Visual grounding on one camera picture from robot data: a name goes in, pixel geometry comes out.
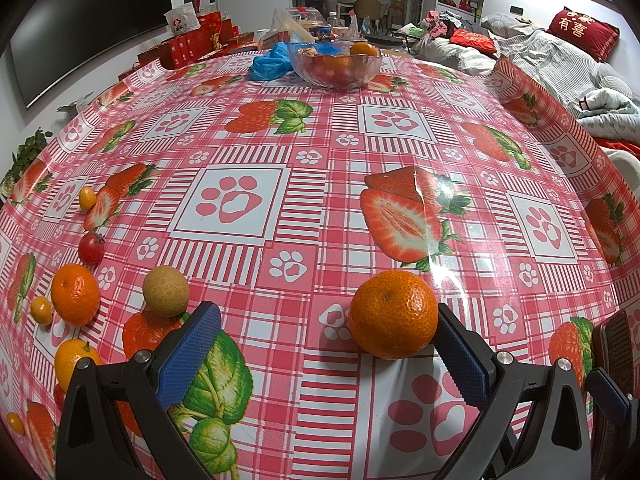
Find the tiny yellow kumquat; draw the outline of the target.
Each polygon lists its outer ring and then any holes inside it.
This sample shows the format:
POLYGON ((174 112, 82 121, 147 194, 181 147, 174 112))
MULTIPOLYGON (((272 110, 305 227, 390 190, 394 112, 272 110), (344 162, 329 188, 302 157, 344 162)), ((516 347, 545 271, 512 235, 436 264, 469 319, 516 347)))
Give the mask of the tiny yellow kumquat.
POLYGON ((24 436, 25 428, 21 416, 14 412, 9 412, 6 414, 6 423, 9 428, 14 432, 14 434, 18 434, 19 436, 24 436))

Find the orange mandarin by tray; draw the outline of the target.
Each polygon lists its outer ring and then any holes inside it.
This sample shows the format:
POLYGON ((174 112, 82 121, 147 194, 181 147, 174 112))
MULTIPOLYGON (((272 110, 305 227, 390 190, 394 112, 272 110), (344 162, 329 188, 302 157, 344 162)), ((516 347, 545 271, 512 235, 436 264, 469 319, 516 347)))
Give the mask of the orange mandarin by tray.
POLYGON ((90 323, 99 311, 100 300, 98 282, 84 266, 67 263, 55 273, 51 301, 67 324, 80 327, 90 323))

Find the brown round longan fruit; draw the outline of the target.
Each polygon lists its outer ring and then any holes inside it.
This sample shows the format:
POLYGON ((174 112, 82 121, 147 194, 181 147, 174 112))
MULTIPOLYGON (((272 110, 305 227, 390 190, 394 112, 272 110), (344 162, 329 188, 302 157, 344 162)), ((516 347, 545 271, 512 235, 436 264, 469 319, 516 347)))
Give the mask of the brown round longan fruit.
POLYGON ((165 318, 183 314, 190 299, 188 281, 172 266, 157 266, 146 274, 142 292, 146 305, 165 318))

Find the large orange mandarin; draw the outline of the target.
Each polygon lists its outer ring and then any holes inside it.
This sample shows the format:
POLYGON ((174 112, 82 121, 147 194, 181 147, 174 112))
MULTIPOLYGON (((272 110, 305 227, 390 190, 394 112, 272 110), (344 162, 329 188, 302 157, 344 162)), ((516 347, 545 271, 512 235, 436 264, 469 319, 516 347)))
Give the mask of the large orange mandarin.
POLYGON ((413 356, 435 336, 438 303, 423 278, 389 270, 362 283, 350 304, 348 326, 358 346, 383 360, 413 356))

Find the red cherry tomato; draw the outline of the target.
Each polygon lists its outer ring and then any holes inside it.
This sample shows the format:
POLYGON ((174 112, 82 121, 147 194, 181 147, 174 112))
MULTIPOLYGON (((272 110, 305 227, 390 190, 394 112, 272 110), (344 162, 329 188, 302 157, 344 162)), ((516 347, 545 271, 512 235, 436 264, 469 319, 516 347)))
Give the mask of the red cherry tomato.
POLYGON ((78 245, 78 257, 87 266, 96 266, 104 256, 105 240, 96 232, 85 234, 78 245))

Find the small yellow kumquat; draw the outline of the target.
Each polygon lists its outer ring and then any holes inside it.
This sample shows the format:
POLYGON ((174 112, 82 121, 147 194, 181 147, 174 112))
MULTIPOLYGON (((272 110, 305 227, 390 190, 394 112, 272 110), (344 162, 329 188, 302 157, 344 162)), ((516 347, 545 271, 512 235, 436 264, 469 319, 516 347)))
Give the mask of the small yellow kumquat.
POLYGON ((83 186, 78 193, 79 207, 89 211, 96 204, 96 192, 90 186, 83 186))

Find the strawberry pattern tablecloth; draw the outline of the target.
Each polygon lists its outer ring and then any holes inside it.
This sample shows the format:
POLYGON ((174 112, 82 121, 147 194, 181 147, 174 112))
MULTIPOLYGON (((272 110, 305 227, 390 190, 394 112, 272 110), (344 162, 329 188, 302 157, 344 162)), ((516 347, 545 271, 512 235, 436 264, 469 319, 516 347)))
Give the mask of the strawberry pattern tablecloth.
POLYGON ((480 77, 408 58, 353 92, 248 66, 144 66, 50 139, 2 206, 1 411, 21 416, 14 442, 39 477, 54 475, 56 350, 81 339, 115 363, 164 336, 142 292, 157 266, 222 313, 179 405, 221 479, 429 479, 461 442, 476 411, 432 349, 386 362, 352 339, 352 296, 375 274, 420 276, 525 362, 585 373, 592 326, 617 314, 638 333, 639 205, 569 114, 526 126, 480 77), (78 257, 89 232, 105 240, 96 266, 78 257), (51 301, 67 263, 100 289, 80 327, 51 301))

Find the green leafy vegetables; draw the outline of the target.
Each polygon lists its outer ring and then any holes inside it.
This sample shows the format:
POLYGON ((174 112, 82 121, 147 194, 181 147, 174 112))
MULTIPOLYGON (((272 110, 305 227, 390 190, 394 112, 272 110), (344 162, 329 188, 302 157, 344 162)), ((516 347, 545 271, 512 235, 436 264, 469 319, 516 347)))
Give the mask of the green leafy vegetables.
POLYGON ((48 140, 52 136, 52 131, 38 128, 32 136, 29 136, 18 146, 17 152, 12 154, 12 166, 1 181, 1 195, 4 198, 9 197, 18 180, 47 146, 48 140))

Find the grey white quilt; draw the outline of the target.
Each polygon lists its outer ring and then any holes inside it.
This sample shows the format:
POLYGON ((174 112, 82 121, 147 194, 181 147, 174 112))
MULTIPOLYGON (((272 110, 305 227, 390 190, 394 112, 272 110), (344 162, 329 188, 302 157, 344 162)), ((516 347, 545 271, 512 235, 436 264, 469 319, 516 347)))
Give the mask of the grey white quilt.
POLYGON ((594 138, 639 143, 639 92, 605 62, 520 18, 501 12, 480 21, 497 53, 453 44, 457 15, 431 11, 413 26, 424 61, 480 77, 522 124, 540 127, 567 113, 594 138))

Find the red embroidered pillow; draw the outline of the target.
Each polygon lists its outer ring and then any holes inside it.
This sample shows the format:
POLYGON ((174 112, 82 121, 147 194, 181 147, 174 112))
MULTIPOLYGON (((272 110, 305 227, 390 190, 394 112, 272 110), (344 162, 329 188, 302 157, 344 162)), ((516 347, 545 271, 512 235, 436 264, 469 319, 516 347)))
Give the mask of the red embroidered pillow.
POLYGON ((548 33, 587 52, 600 63, 608 60, 620 39, 617 27, 569 8, 555 14, 548 33))

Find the glass fruit bowl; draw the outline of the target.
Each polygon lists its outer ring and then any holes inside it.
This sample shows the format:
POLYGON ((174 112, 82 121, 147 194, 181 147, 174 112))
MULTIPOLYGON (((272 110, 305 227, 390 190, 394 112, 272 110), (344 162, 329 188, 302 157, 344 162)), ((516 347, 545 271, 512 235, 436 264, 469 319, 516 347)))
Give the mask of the glass fruit bowl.
POLYGON ((288 44, 294 72, 313 86, 332 90, 352 90, 366 86, 380 71, 382 54, 376 47, 352 53, 359 46, 350 41, 288 44))

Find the blue plastic bag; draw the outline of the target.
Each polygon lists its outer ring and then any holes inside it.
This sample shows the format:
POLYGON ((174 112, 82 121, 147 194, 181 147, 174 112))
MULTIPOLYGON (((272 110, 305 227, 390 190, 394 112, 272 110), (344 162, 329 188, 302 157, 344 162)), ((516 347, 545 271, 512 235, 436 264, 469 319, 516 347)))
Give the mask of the blue plastic bag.
POLYGON ((248 70, 248 78, 254 81, 276 80, 293 69, 288 43, 277 42, 266 54, 255 56, 248 70))

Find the red gift boxes stack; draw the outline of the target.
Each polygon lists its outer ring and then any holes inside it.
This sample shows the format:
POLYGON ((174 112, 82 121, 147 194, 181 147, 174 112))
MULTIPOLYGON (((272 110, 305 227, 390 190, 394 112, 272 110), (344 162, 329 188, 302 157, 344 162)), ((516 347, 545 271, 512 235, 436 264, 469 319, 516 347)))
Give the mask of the red gift boxes stack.
POLYGON ((173 36, 139 53, 139 66, 159 60, 163 68, 176 70, 209 54, 216 58, 254 41, 254 32, 240 32, 239 26, 231 18, 224 18, 220 11, 199 15, 198 22, 198 29, 173 36))

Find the wooden dining chair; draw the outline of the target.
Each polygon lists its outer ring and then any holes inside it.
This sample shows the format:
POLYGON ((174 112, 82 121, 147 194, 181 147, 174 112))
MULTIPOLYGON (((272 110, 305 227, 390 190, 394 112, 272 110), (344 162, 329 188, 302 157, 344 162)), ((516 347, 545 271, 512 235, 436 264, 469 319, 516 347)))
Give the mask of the wooden dining chair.
POLYGON ((377 21, 382 16, 382 3, 378 0, 356 0, 354 11, 359 21, 367 18, 370 21, 377 21))

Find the wall mounted television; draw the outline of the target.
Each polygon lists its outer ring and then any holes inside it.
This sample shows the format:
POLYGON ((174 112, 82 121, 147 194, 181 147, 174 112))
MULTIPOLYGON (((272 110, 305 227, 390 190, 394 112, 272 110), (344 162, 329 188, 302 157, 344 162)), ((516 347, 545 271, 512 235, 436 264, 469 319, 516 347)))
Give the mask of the wall mounted television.
POLYGON ((166 24, 171 0, 36 0, 10 40, 21 97, 32 106, 96 56, 166 24))

